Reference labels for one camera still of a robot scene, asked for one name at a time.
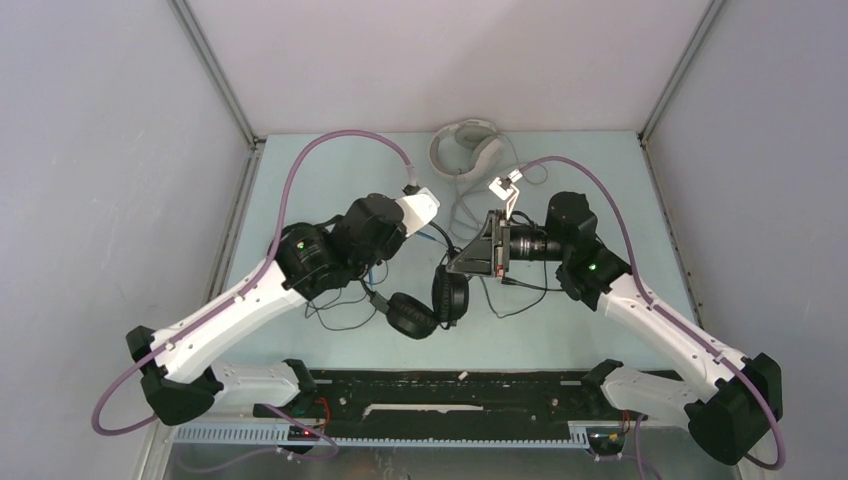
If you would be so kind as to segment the black and blue gaming headset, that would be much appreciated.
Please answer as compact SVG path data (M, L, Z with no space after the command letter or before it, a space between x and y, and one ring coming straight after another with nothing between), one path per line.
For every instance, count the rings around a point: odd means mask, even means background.
M459 248L441 226L434 222L430 226L443 238L445 254L434 271L429 305L402 292L386 298L366 282L360 282L375 310L385 316L395 331L413 340L425 339L438 328L449 330L455 327L467 313L470 303L469 277L447 269L448 261L459 253Z

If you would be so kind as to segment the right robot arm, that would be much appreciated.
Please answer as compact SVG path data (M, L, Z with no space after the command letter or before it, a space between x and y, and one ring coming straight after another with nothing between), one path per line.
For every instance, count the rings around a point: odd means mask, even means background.
M561 289L616 321L666 358L675 380L605 360L583 379L585 411L606 418L629 410L690 433L710 457L735 465L783 413L782 371L765 353L749 356L680 318L597 237L585 195L555 194L543 226L518 225L489 211L478 235L448 262L451 273L505 280L509 263L555 262Z

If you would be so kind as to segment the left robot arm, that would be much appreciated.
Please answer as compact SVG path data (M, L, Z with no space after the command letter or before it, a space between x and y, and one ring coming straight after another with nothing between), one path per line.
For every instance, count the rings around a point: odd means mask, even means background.
M155 416L174 426L259 404L297 417L311 412L316 390L302 361L239 366L220 356L266 322L364 278L426 226L438 207L424 193L398 199L370 194L326 222L288 225L238 285L167 328L132 330L127 344L141 364L140 384Z

